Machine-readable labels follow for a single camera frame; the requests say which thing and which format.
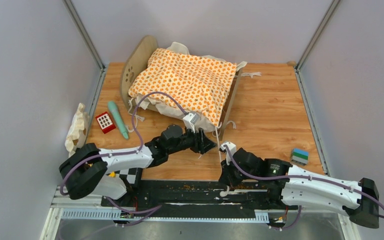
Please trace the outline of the white rope tie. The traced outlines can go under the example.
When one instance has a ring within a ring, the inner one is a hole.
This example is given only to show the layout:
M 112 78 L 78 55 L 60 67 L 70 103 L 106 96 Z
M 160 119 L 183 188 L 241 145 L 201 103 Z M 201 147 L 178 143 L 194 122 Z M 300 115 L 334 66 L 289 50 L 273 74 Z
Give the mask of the white rope tie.
M 216 126 L 211 133 L 211 135 L 215 138 L 216 143 L 217 143 L 217 153 L 219 157 L 219 162 L 221 163 L 223 161 L 222 154 L 220 151 L 220 136 L 219 136 L 219 129 L 221 128 L 222 124 L 220 123 L 218 126 Z

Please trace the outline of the yellow duck print blanket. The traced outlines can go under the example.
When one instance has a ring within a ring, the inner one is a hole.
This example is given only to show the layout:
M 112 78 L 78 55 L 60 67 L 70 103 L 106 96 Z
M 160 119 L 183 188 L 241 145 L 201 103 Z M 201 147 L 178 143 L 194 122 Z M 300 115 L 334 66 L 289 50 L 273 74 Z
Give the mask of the yellow duck print blanket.
M 128 95 L 140 102 L 144 110 L 155 106 L 165 116 L 182 119 L 183 112 L 199 115 L 195 124 L 213 131 L 221 120 L 222 110 L 231 91 L 234 77 L 247 62 L 232 63 L 210 55 L 190 55 L 187 51 L 157 48 L 152 51 L 143 70 L 128 89 Z

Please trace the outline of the wooden pet bed frame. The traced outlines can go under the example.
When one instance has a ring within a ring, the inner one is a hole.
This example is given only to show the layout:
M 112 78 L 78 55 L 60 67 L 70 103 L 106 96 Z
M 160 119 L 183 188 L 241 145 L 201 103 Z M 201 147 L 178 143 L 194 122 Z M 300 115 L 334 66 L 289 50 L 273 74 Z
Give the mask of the wooden pet bed frame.
M 133 53 L 128 58 L 127 62 L 124 65 L 124 69 L 122 71 L 121 80 L 120 80 L 120 86 L 119 91 L 122 98 L 122 101 L 126 108 L 128 109 L 128 113 L 132 114 L 134 107 L 139 106 L 140 103 L 143 102 L 147 97 L 151 96 L 153 93 L 150 92 L 149 94 L 144 95 L 139 102 L 137 102 L 134 98 L 130 97 L 128 94 L 128 90 L 133 84 L 133 81 L 136 79 L 136 77 L 147 67 L 147 61 L 150 58 L 152 52 L 156 50 L 157 48 L 160 48 L 158 46 L 157 40 L 152 35 L 146 35 L 144 36 L 141 41 L 138 43 L 136 48 L 134 49 Z M 179 42 L 173 42 L 170 47 L 173 51 L 180 51 L 180 52 L 188 52 L 189 49 L 179 43 Z M 225 105 L 222 109 L 222 115 L 220 118 L 219 124 L 221 124 L 221 128 L 219 129 L 219 135 L 222 135 L 223 132 L 226 129 L 226 126 L 231 123 L 229 120 L 231 108 L 235 99 L 235 95 L 239 86 L 239 82 L 242 76 L 242 67 L 236 72 L 236 75 L 233 79 L 233 83 L 230 89 L 230 93 L 228 95 L 228 98 L 225 102 Z M 186 112 L 180 104 L 177 105 L 177 107 L 183 112 Z M 145 110 L 151 110 L 151 111 L 157 111 L 157 108 L 155 106 L 150 106 L 149 108 Z

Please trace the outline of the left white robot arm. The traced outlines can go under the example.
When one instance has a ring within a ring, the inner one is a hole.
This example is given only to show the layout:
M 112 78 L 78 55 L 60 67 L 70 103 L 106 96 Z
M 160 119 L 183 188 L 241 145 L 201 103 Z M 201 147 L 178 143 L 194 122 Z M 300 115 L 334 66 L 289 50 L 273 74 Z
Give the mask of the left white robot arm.
M 180 151 L 206 154 L 217 144 L 206 136 L 202 128 L 195 127 L 197 119 L 196 114 L 188 113 L 183 118 L 185 127 L 169 125 L 160 136 L 138 147 L 105 149 L 94 143 L 85 144 L 59 166 L 63 179 L 60 193 L 72 200 L 96 194 L 111 198 L 122 207 L 129 206 L 133 193 L 128 189 L 127 181 L 109 174 L 157 167 L 167 162 L 169 155 Z

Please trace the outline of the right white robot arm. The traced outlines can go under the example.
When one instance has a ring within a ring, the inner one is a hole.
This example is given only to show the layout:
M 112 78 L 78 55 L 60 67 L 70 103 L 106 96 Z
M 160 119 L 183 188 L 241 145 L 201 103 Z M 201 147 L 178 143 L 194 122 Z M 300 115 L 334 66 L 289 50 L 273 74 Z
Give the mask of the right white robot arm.
M 244 180 L 263 182 L 268 188 L 265 201 L 272 209 L 284 205 L 327 210 L 361 227 L 379 228 L 379 192 L 369 178 L 329 177 L 277 158 L 262 159 L 231 142 L 224 142 L 219 150 L 226 155 L 219 182 L 230 187 Z

